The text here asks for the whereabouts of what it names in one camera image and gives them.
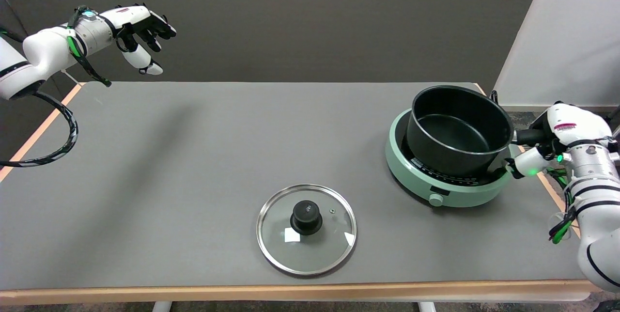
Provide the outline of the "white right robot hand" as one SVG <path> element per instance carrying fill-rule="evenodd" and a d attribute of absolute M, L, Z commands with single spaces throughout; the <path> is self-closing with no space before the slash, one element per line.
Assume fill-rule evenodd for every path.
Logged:
<path fill-rule="evenodd" d="M 507 159 L 514 178 L 533 176 L 553 163 L 564 166 L 569 180 L 601 176 L 617 179 L 617 142 L 599 115 L 558 101 L 529 125 L 516 130 L 513 144 L 529 150 Z"/>

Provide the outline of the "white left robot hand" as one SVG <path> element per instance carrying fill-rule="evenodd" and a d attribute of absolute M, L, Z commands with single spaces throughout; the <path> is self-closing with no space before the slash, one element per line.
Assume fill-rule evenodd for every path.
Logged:
<path fill-rule="evenodd" d="M 124 59 L 142 75 L 161 75 L 162 66 L 135 40 L 135 36 L 146 43 L 151 51 L 160 52 L 162 47 L 159 38 L 170 40 L 176 37 L 175 27 L 165 16 L 159 16 L 145 5 L 119 7 L 111 16 L 115 17 L 115 26 L 118 27 L 115 42 Z"/>

